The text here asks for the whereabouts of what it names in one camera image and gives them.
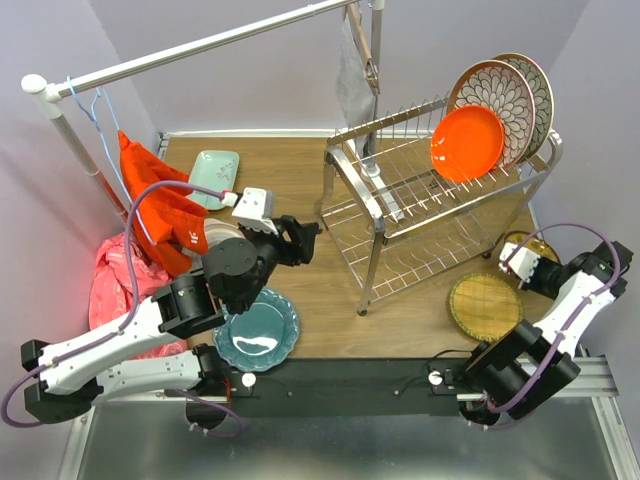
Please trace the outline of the yellow patterned dark plate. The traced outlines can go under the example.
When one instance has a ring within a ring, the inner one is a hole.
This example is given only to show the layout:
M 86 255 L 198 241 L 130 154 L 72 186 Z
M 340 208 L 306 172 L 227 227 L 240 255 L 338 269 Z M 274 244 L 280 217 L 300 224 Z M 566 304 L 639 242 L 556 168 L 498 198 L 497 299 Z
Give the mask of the yellow patterned dark plate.
M 524 241 L 528 235 L 529 233 L 526 231 L 513 230 L 505 234 L 504 242 L 514 243 L 518 245 L 522 241 Z M 537 236 L 534 236 L 527 240 L 524 243 L 523 247 L 553 262 L 561 262 L 557 252 L 548 243 Z

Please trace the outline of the woven bamboo plate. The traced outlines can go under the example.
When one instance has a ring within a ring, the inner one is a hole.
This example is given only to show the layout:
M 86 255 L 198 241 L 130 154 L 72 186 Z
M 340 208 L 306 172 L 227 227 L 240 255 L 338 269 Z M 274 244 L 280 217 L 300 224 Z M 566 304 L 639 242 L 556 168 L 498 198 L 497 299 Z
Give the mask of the woven bamboo plate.
M 524 319 L 516 290 L 495 275 L 462 277 L 452 287 L 447 306 L 458 327 L 479 341 L 499 340 Z

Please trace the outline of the orange plate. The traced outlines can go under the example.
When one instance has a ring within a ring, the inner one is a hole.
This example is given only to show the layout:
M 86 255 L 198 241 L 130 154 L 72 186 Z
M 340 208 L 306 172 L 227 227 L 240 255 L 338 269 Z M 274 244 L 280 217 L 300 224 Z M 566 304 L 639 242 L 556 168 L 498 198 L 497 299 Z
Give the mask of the orange plate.
M 502 157 L 504 129 L 498 116 L 479 105 L 448 113 L 435 129 L 430 155 L 446 180 L 465 183 L 487 174 Z

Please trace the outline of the large floral plate brown rim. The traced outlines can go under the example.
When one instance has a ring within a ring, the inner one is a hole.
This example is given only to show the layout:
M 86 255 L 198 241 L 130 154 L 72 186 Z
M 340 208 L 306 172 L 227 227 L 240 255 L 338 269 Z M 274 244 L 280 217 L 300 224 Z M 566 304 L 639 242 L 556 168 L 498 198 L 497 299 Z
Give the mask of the large floral plate brown rim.
M 529 159 L 542 147 L 552 129 L 554 98 L 551 84 L 544 70 L 530 57 L 521 53 L 507 52 L 494 57 L 518 70 L 527 81 L 533 94 L 535 124 L 531 141 L 519 163 Z

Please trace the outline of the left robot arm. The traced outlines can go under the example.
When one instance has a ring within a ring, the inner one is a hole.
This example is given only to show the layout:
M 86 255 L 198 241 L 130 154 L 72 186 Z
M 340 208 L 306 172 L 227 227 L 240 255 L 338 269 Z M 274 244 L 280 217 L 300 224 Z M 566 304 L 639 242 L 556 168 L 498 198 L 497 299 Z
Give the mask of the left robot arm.
M 153 390 L 179 395 L 220 393 L 230 367 L 211 346 L 167 357 L 142 353 L 223 325 L 250 309 L 278 265 L 308 264 L 320 227 L 284 215 L 272 233 L 245 227 L 202 256 L 185 273 L 123 317 L 57 344 L 31 340 L 21 347 L 30 385 L 25 410 L 37 424 L 62 423 L 113 398 Z

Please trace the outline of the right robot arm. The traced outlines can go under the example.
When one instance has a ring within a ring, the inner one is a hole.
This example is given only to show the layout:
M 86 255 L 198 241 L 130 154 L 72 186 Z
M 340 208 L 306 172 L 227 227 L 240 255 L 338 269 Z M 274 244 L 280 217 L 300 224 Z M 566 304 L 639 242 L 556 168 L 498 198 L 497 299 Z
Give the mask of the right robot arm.
M 504 243 L 500 269 L 513 273 L 521 287 L 553 301 L 535 323 L 520 321 L 502 338 L 483 342 L 460 367 L 462 384 L 487 398 L 478 406 L 462 404 L 463 417 L 490 427 L 503 412 L 520 420 L 569 385 L 581 372 L 574 361 L 580 337 L 590 323 L 626 290 L 623 274 L 633 252 L 615 241 L 601 242 L 567 264 Z

